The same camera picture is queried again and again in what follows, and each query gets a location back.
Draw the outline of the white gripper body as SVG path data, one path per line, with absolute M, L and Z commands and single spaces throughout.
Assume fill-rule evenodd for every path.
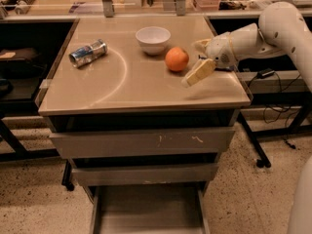
M 217 68 L 227 68 L 235 64 L 230 47 L 230 33 L 225 32 L 212 38 L 205 47 L 206 56 L 215 62 Z

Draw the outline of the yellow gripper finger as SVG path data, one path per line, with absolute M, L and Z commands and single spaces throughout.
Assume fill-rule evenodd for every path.
M 198 59 L 191 70 L 183 77 L 181 84 L 191 87 L 204 80 L 215 71 L 215 62 L 210 59 Z
M 198 41 L 195 41 L 192 43 L 192 47 L 200 52 L 200 53 L 205 53 L 206 52 L 206 49 L 207 47 L 209 46 L 209 44 L 211 43 L 211 39 L 208 38 L 208 39 L 202 39 L 202 40 L 198 40 Z

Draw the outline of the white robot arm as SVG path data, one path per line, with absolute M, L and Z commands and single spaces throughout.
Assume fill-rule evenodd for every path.
M 300 11 L 291 3 L 267 6 L 257 23 L 194 44 L 206 57 L 199 59 L 184 76 L 191 87 L 215 69 L 232 66 L 243 59 L 288 56 L 312 92 L 312 33 Z M 293 197 L 287 234 L 312 234 L 312 157 L 301 170 Z

